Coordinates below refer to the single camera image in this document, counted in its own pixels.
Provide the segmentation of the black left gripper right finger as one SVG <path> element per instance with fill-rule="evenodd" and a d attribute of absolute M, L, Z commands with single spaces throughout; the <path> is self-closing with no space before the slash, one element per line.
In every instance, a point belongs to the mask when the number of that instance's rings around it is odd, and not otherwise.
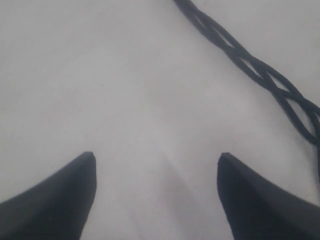
<path fill-rule="evenodd" d="M 318 240 L 320 208 L 268 181 L 230 153 L 217 164 L 217 191 L 236 240 Z"/>

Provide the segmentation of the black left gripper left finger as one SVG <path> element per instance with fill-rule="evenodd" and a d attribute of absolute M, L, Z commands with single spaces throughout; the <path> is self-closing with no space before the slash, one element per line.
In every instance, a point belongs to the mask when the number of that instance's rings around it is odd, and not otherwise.
<path fill-rule="evenodd" d="M 79 240 L 97 190 L 96 158 L 83 152 L 0 204 L 2 240 Z"/>

